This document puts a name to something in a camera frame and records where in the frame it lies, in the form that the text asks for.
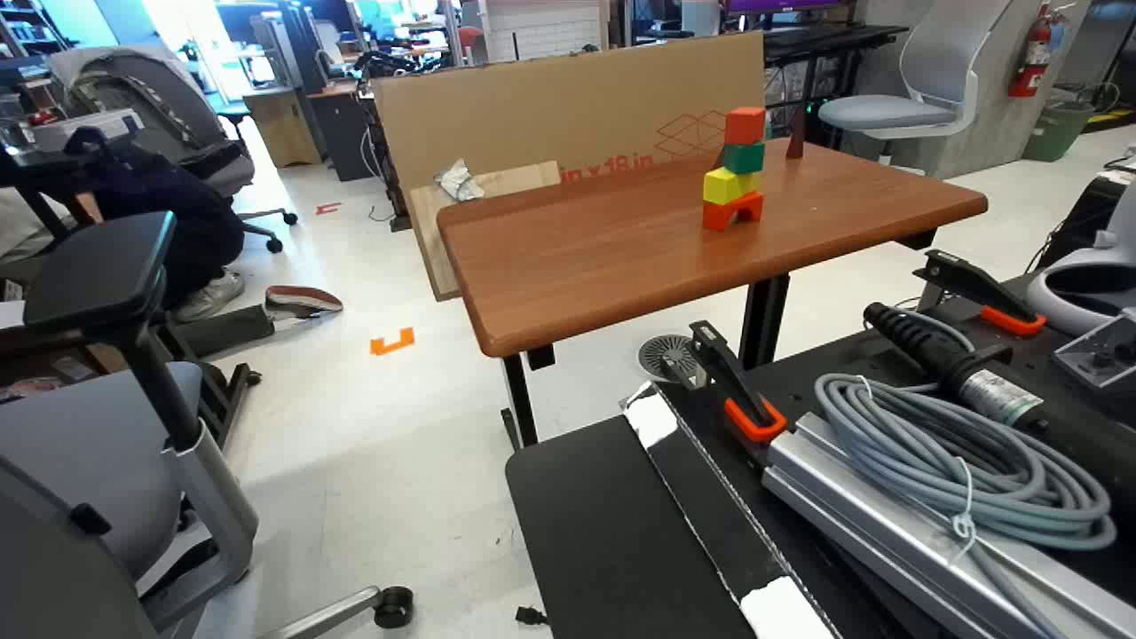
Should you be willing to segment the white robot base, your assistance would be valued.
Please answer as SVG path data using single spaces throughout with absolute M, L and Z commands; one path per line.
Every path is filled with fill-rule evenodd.
M 1136 308 L 1136 181 L 1097 173 L 1044 244 L 1024 301 L 1066 335 Z

